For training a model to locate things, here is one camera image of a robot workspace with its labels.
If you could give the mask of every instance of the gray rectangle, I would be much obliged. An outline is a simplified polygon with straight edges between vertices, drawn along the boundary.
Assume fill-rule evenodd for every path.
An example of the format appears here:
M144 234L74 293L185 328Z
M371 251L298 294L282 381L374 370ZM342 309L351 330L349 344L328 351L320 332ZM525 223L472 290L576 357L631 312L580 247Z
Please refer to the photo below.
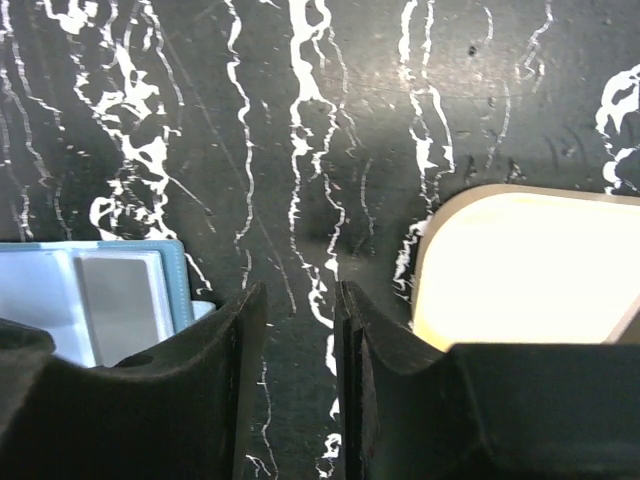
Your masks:
M81 257L74 261L98 365L113 366L160 341L143 259Z

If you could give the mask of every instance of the black marble surface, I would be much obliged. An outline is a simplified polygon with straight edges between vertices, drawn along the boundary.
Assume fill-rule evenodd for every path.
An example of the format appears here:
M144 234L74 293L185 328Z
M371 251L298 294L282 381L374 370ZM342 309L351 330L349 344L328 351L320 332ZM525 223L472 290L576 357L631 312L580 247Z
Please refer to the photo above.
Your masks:
M331 478L334 281L408 320L455 193L636 194L639 6L0 0L0 237L179 238L219 304L266 282L246 474Z

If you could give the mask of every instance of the black object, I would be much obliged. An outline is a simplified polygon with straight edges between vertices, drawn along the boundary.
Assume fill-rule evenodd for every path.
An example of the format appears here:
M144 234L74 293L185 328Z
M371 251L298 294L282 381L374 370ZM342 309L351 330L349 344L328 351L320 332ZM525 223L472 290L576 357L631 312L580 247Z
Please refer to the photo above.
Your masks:
M253 285L113 368L0 321L0 478L241 478L266 304Z
M640 346L456 345L337 287L346 478L640 478Z

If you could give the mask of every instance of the black table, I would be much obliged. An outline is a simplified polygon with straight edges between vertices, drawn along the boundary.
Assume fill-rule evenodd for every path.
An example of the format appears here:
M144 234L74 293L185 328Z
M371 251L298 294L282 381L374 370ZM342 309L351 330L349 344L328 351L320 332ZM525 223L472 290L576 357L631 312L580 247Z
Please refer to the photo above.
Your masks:
M194 298L267 283L247 476L330 478L334 281L407 321L452 195L634 195L639 6L2 0L0 237L179 238Z

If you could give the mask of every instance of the marble countertop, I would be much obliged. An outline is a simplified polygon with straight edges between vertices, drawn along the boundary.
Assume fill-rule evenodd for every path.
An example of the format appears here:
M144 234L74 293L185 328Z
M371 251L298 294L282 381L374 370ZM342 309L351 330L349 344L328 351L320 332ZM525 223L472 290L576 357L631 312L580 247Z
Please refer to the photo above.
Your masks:
M0 236L178 238L218 304L265 282L247 477L331 478L334 282L408 321L452 195L635 195L639 7L0 0Z

